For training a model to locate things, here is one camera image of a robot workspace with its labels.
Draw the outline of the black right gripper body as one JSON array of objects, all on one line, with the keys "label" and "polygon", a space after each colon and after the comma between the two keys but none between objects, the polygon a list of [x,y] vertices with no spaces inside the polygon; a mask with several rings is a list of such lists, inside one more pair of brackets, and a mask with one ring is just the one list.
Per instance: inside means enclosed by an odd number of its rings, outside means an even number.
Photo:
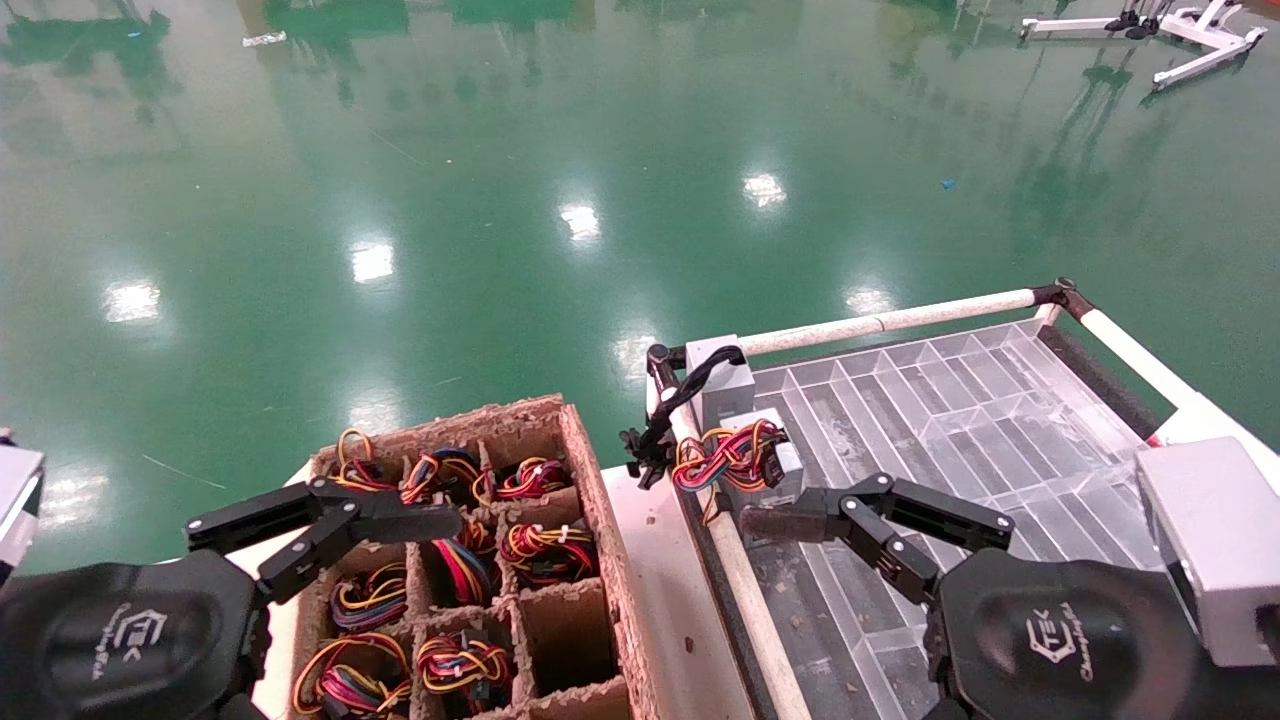
[{"label": "black right gripper body", "polygon": [[1275,666],[1221,667],[1156,571],[983,550],[945,573],[929,679],[969,719],[1275,719]]}]

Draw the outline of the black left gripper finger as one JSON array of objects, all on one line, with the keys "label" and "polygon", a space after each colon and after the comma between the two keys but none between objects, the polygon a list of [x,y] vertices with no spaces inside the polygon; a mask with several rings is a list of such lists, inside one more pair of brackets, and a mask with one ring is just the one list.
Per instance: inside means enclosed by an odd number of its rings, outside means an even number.
[{"label": "black left gripper finger", "polygon": [[347,511],[342,505],[333,483],[321,477],[287,484],[189,519],[186,548],[233,553],[291,534],[279,552],[343,553]]},{"label": "black left gripper finger", "polygon": [[273,603],[294,598],[364,542],[453,539],[465,529],[452,506],[404,505],[397,497],[310,500],[294,524],[303,530],[259,566],[259,588]]}]

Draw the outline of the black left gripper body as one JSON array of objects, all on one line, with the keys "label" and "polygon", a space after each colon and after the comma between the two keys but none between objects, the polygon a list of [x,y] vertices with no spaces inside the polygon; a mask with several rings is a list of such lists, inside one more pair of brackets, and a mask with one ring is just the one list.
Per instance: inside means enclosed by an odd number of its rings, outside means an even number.
[{"label": "black left gripper body", "polygon": [[3,587],[5,719],[260,719],[271,643],[255,579],[212,551]]}]

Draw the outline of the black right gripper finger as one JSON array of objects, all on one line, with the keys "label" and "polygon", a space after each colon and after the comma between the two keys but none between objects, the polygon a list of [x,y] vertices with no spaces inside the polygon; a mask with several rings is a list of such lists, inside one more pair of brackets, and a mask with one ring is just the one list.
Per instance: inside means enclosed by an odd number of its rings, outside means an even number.
[{"label": "black right gripper finger", "polygon": [[739,527],[749,536],[773,541],[840,541],[904,598],[933,605],[940,566],[909,544],[890,520],[905,520],[923,530],[922,520],[934,511],[929,501],[940,497],[929,488],[809,488],[791,503],[745,506],[739,512]]},{"label": "black right gripper finger", "polygon": [[886,521],[969,552],[1007,551],[1015,532],[1015,521],[997,510],[887,473],[849,492]]}]

